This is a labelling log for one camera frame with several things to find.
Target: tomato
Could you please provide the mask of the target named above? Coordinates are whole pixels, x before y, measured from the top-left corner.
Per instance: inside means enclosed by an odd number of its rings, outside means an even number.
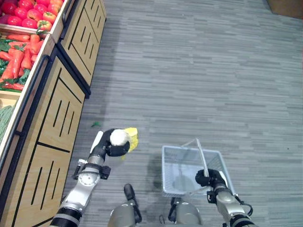
[[[50,4],[50,5],[48,5],[47,9],[49,12],[51,12],[57,16],[61,7],[58,5]]]
[[[37,0],[37,4],[43,4],[46,7],[50,4],[51,0]]]
[[[60,7],[63,5],[63,1],[62,0],[51,0],[50,3],[54,4],[54,5],[58,5]]]
[[[40,27],[40,30],[45,30],[45,31],[50,31],[52,29],[52,24],[51,22],[47,21],[47,20],[39,20],[37,23],[37,27]]]
[[[10,3],[13,3],[15,5],[18,5],[18,0],[4,0],[3,2],[10,2]]]
[[[42,19],[47,20],[47,21],[51,22],[52,24],[54,24],[54,22],[56,20],[56,15],[51,12],[45,12],[42,16]]]
[[[16,25],[16,26],[21,26],[22,20],[19,17],[16,16],[10,16],[8,18],[8,25]]]
[[[47,11],[47,7],[45,5],[42,5],[42,4],[36,4],[34,6],[34,9],[37,10],[41,14],[44,14],[44,12]]]
[[[36,29],[37,28],[37,22],[33,19],[26,18],[22,21],[22,26]]]
[[[14,15],[15,14],[15,9],[17,8],[17,6],[14,3],[11,2],[4,2],[1,6],[1,10],[3,13],[5,14],[10,14],[10,15]]]
[[[30,9],[27,12],[27,18],[28,19],[34,19],[35,21],[39,21],[42,19],[42,14],[39,13],[39,11],[35,10],[35,9]]]
[[[24,8],[26,10],[30,10],[34,8],[34,5],[30,0],[20,0],[18,5],[20,8]]]
[[[27,10],[25,8],[16,8],[15,15],[24,20],[27,17]]]

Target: green leaf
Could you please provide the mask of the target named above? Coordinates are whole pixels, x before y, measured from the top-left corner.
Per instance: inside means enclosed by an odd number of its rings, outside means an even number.
[[[0,67],[5,67],[9,64],[9,61],[5,61],[3,59],[0,59]]]
[[[18,82],[18,79],[4,79],[3,82],[9,83],[9,84],[15,84]]]
[[[10,45],[8,45],[3,39],[0,39],[0,51],[9,51]]]
[[[101,125],[100,125],[100,123],[99,123],[99,122],[94,122],[94,123],[92,124],[92,126],[91,126],[91,127],[95,127],[95,126],[99,126],[99,127],[101,127]]]
[[[19,91],[19,90],[9,89],[9,88],[3,88],[3,87],[0,87],[0,91],[13,91],[13,92],[18,92],[18,93],[22,92],[22,91]]]
[[[16,50],[24,51],[24,47],[25,47],[26,45],[27,45],[27,44],[22,44],[21,47],[19,47],[18,45],[14,45],[14,48],[15,48]]]
[[[37,34],[37,35],[47,33],[47,31],[45,31],[45,30],[41,30],[41,31],[40,31],[40,28],[42,27],[42,25],[47,25],[47,23],[46,23],[45,21],[41,21],[41,22],[39,23],[39,26],[38,26],[37,31],[36,31],[36,34]]]
[[[18,83],[25,85],[27,78],[29,76],[30,70],[29,69],[24,69],[23,76],[19,78]]]

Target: green debris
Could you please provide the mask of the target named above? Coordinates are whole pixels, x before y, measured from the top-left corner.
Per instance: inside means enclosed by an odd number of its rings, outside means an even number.
[[[95,126],[99,126],[99,127],[101,127],[100,122],[94,122],[94,123],[92,124],[92,126],[91,126],[91,127],[95,127]]]

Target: wooden cabinet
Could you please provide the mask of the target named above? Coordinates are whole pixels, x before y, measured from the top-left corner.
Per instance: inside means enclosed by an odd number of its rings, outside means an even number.
[[[60,205],[85,94],[58,56],[48,67],[0,226],[46,224]]]
[[[102,0],[78,1],[71,14],[65,37],[57,45],[89,89],[106,18],[104,4]]]

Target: wire basket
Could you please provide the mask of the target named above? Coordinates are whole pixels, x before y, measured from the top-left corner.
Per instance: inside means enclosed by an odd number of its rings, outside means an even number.
[[[163,196],[200,197],[206,195],[209,187],[201,188],[195,176],[200,169],[215,169],[225,175],[229,189],[235,194],[224,160],[219,151],[196,148],[162,147]]]

